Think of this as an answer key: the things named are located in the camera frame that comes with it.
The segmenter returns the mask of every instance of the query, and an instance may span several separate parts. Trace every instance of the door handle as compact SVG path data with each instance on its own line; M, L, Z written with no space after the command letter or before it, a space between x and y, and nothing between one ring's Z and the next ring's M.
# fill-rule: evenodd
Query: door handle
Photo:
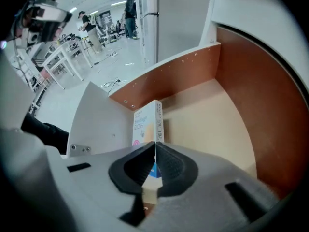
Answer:
M143 19L148 16L148 15L156 15L156 16L159 16L159 12L149 12L147 13L146 15L144 15Z

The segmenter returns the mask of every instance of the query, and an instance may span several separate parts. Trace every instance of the table leg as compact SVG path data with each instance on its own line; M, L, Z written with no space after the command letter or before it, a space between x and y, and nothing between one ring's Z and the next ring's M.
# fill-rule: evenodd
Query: table leg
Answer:
M32 103L32 105L33 105L34 107L36 107L36 109L40 109L40 107L39 107L37 104Z
M87 42L89 44L89 48L91 48L91 50L93 51L94 54L96 54L96 51L94 50L94 48L91 46L91 44L89 42Z
M48 84L49 84L49 85L51 85L51 84L52 84L52 81L51 81L51 80L46 79L46 81L48 82Z
M94 54L96 53L95 50L93 49L93 47L91 47L91 45L87 42L86 39L84 39L84 43L85 43L85 48L84 49L87 49L87 53L88 53L89 57L90 57L90 53L89 53L89 49L90 48L91 48L91 50L93 50Z
M63 61L63 65L64 67L66 67L66 69L68 70L68 72L71 74L71 76L74 76L74 73L69 69L68 65L66 64L65 61Z
M65 89L65 87L63 87L59 82L58 80L56 79L55 75L53 74L52 71L49 70L49 68L47 66L43 66L47 72L50 74L50 76L56 81L56 83L58 83L58 85L62 88L62 89Z
M67 54L65 49L61 49L63 56L66 58L68 64L71 66L71 68L73 69L73 71L76 73L76 75L78 76L78 78L83 81L84 79L81 77L81 75L77 72L76 68L74 67L72 60L70 59L69 55Z
M83 57L86 59L87 64L92 68L92 65L91 65L91 63L90 63L88 57L86 56L86 52L85 52L85 50L83 49L83 46L80 47L80 50L81 50L81 52L82 52Z

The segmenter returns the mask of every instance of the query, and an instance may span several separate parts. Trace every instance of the brown wooden board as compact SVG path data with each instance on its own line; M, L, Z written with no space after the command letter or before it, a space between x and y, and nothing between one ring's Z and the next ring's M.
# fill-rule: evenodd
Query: brown wooden board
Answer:
M152 203L144 203L144 212L146 217L151 213L151 211L155 208L155 204Z
M216 75L250 136L257 177L283 198L295 190L309 160L309 113L286 70L265 50L218 28Z
M153 100L161 100L213 79L219 55L219 44L188 53L141 75L110 98L134 111Z

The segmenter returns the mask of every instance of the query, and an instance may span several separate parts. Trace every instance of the white wall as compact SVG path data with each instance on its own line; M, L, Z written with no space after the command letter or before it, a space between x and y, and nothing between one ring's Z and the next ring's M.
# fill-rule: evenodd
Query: white wall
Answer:
M209 0L159 0L159 61L199 45L208 4Z
M118 20L120 21L122 13L124 12L124 10L125 10L124 5L119 5L115 8L110 9L112 22L115 24L115 26L116 26L117 21Z
M211 19L266 43L294 68L309 90L306 38L279 0L215 0Z
M75 35L79 36L79 31L78 31L78 25L80 24L80 26L83 25L82 20L81 19L76 19L74 18L74 16L71 18L71 20L66 24L66 26L64 27L62 34L70 34L70 33L75 33Z

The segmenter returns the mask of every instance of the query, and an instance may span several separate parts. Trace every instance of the wooden panel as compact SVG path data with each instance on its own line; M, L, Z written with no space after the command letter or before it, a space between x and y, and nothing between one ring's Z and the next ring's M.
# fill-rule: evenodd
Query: wooden panel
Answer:
M219 55L220 45L188 53L141 75L110 98L136 110L152 100L163 99L215 78Z
M309 159L309 113L285 69L246 38L218 28L216 79L237 107L250 136L257 177L279 197L295 190Z
M161 102L165 142L222 157L256 178L248 131L217 80L191 87Z
M144 203L144 212L145 212L146 217L151 213L154 207L155 207L155 204Z

